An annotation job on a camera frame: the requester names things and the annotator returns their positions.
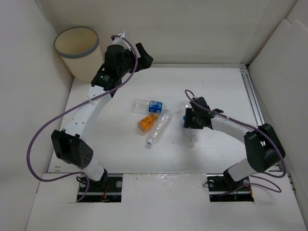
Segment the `clear bottle blue label diagonal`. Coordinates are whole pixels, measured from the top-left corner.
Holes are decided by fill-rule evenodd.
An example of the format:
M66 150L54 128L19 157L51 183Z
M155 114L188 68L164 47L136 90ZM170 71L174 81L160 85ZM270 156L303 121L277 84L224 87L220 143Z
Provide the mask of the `clear bottle blue label diagonal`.
M185 124L186 121L186 109L191 108L191 105L189 102L182 102L180 103L180 115L183 119L183 124ZM184 128L185 135L189 138L190 142L197 142L198 136L197 136L197 130L192 128Z

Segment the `clear bottle white cap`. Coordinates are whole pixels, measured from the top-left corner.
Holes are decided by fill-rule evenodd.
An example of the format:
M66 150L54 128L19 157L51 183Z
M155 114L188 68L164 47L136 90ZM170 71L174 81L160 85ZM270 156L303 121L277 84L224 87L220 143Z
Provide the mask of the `clear bottle white cap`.
M157 125L155 126L153 132L148 137L146 143L148 145L153 145L157 143L165 133L166 129L168 128L168 125L171 122L171 119L173 117L173 114L170 111L165 111L165 113L160 117Z

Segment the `orange bottle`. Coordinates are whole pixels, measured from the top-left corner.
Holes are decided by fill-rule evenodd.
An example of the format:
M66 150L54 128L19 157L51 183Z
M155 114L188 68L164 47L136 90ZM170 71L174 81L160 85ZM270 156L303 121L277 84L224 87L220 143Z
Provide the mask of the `orange bottle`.
M157 113L152 113L151 115L146 116L141 121L138 122L138 128L142 132L147 132L158 120L159 115Z

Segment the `clear bottle blue label horizontal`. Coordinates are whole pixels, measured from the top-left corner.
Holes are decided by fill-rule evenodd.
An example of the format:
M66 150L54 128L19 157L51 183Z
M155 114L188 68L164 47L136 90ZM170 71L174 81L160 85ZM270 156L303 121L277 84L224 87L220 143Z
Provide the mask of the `clear bottle blue label horizontal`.
M169 111L170 107L160 101L145 100L135 98L133 100L132 111L136 113L162 113L163 111Z

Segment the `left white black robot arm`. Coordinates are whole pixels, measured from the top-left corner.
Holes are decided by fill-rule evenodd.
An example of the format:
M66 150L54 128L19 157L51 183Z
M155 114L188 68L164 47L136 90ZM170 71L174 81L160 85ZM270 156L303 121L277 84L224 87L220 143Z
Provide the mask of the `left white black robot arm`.
M94 159L93 150L86 140L101 110L113 98L115 88L122 83L122 78L127 73L138 72L151 66L153 58L143 45L137 43L136 48L140 54L139 58L122 45L113 44L107 47L105 62L91 82L87 103L77 110L61 131L55 130L51 135L57 158L81 169L97 191L106 188L108 173Z

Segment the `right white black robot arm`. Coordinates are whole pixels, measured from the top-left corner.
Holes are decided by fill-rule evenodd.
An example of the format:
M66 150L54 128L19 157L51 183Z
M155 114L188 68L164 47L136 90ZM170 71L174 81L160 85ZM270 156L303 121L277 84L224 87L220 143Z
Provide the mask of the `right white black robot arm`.
M203 97L193 97L185 111L184 128L223 132L245 146L246 158L223 172L222 183L232 190L246 177L264 173L285 158L285 150L270 124L258 127L236 121L223 115L220 109L211 110Z

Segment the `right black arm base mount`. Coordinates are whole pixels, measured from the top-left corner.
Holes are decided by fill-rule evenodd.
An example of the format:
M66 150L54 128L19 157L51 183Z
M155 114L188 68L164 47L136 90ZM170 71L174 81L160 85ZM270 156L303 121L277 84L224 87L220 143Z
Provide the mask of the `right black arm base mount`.
M254 202L248 177L234 181L223 174L207 174L203 187L208 189L210 202Z

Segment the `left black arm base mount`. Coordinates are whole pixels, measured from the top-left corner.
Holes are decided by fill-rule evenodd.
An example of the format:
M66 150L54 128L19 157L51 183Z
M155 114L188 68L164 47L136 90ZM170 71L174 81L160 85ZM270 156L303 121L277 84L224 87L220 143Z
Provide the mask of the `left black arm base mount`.
M102 188L100 185L90 181L89 188L86 190L86 178L76 177L78 186L77 202L80 203L120 203L122 199L122 174L111 174L107 177L107 182Z

